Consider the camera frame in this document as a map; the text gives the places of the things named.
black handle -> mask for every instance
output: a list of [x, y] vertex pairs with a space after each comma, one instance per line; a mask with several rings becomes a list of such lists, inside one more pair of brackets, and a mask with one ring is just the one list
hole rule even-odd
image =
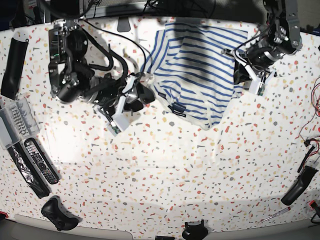
[[320, 207], [316, 206], [314, 208], [314, 210], [316, 211], [316, 214], [318, 215], [318, 217], [320, 218]]
[[1, 95], [12, 100], [15, 100], [19, 89], [28, 42], [28, 39], [25, 41], [11, 39], [8, 60], [2, 80]]
[[301, 172], [301, 169], [304, 167], [307, 159], [309, 158], [310, 154], [312, 153], [312, 151], [313, 151], [314, 149], [315, 149], [315, 146], [312, 146], [312, 147], [309, 149], [309, 151], [306, 153], [306, 155], [304, 156], [304, 159], [302, 160], [302, 162], [301, 162], [301, 164], [300, 164], [300, 166], [299, 166], [299, 168], [298, 168], [298, 171], [297, 171], [298, 174]]
[[312, 178], [317, 172], [317, 169], [310, 166], [305, 166], [302, 173], [297, 177], [292, 187], [281, 199], [281, 202], [287, 206], [290, 206], [306, 190]]

remote control button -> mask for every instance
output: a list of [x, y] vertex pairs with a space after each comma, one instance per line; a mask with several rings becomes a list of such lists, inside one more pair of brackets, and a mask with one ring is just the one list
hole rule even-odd
[[46, 167], [46, 165], [44, 165], [43, 163], [39, 163], [39, 168], [41, 169], [41, 170], [46, 170], [47, 169], [47, 167]]

remote control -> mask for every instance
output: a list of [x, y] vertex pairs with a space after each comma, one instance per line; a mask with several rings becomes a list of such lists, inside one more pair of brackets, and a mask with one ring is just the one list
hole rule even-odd
[[48, 183], [57, 184], [59, 182], [59, 177], [50, 165], [50, 163], [48, 162], [48, 160], [46, 159], [46, 157], [43, 155], [36, 140], [32, 137], [28, 138], [24, 141], [24, 146], [31, 158], [34, 160], [35, 164], [40, 169], [45, 179], [48, 181]]

clear plastic organizer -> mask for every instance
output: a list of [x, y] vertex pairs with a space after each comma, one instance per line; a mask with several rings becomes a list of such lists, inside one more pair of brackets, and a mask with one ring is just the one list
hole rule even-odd
[[39, 127], [25, 97], [0, 109], [0, 145], [4, 150], [38, 133]]

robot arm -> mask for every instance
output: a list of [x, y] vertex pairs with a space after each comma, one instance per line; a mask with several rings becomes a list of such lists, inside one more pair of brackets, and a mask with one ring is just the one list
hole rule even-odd
[[[85, 54], [89, 42], [108, 58], [108, 66], [87, 63]], [[78, 20], [54, 22], [54, 28], [49, 31], [49, 51], [52, 97], [63, 104], [80, 98], [83, 102], [95, 105], [95, 112], [107, 120], [106, 127], [115, 136], [130, 125], [123, 114], [125, 111], [137, 112], [143, 109], [143, 104], [155, 100], [151, 90], [139, 82], [142, 73], [128, 75], [126, 61], [110, 46], [104, 49], [99, 45], [94, 37], [78, 25]], [[123, 69], [118, 79], [114, 79], [109, 72], [114, 67], [114, 59]], [[99, 77], [95, 76], [94, 70], [107, 73]]]
[[248, 41], [259, 37], [244, 53], [239, 53], [238, 47], [232, 53], [237, 62], [234, 84], [246, 82], [249, 92], [260, 96], [276, 74], [269, 67], [285, 54], [295, 54], [302, 46], [297, 1], [263, 0], [263, 4], [268, 11], [267, 29]]

